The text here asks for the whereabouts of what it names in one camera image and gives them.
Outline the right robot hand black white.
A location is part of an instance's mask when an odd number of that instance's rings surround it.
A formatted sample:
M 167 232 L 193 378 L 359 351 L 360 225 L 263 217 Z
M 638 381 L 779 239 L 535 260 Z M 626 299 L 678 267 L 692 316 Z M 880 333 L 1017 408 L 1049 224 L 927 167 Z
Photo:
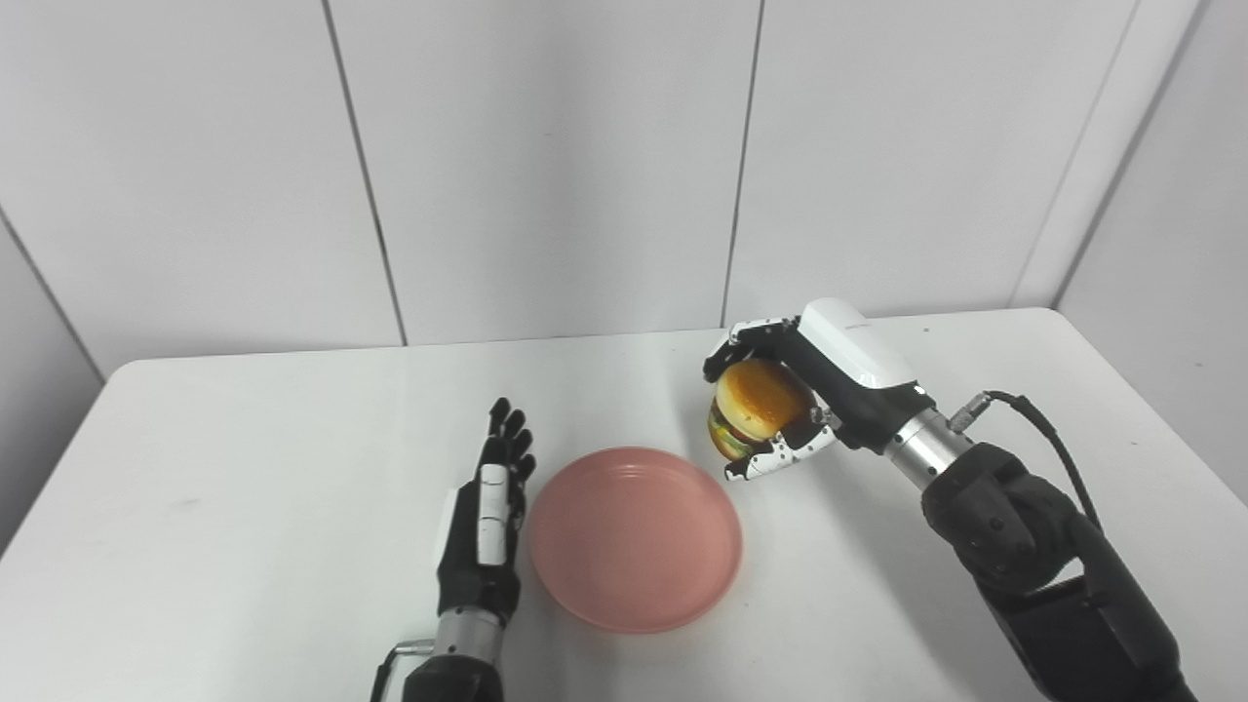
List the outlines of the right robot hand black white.
M 832 443 L 869 448 L 881 456 L 899 443 L 914 418 L 936 412 L 900 353 L 874 325 L 842 299 L 815 299 L 792 317 L 736 324 L 723 334 L 701 372 L 718 382 L 749 361 L 763 360 L 791 372 L 814 395 L 814 408 L 784 418 L 778 428 L 749 441 L 744 457 L 730 458 L 723 473 L 750 481 L 802 462 Z

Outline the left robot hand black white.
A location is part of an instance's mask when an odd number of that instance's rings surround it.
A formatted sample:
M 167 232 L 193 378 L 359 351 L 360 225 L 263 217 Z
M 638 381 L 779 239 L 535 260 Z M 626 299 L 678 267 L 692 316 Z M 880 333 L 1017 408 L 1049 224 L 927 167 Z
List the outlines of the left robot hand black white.
M 484 610 L 505 626 L 522 583 L 515 570 L 525 522 L 527 480 L 535 471 L 525 413 L 507 397 L 490 406 L 485 443 L 472 477 L 456 491 L 446 550 L 437 567 L 437 612 Z

